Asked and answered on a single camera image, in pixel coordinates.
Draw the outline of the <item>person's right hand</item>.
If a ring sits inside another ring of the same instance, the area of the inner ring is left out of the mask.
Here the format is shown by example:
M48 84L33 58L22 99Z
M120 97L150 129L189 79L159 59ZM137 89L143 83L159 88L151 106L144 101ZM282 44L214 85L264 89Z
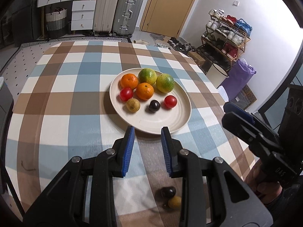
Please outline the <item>person's right hand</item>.
M283 189L279 182L267 178L266 174L262 171L262 162L260 159L254 164L244 182L263 204L274 201Z

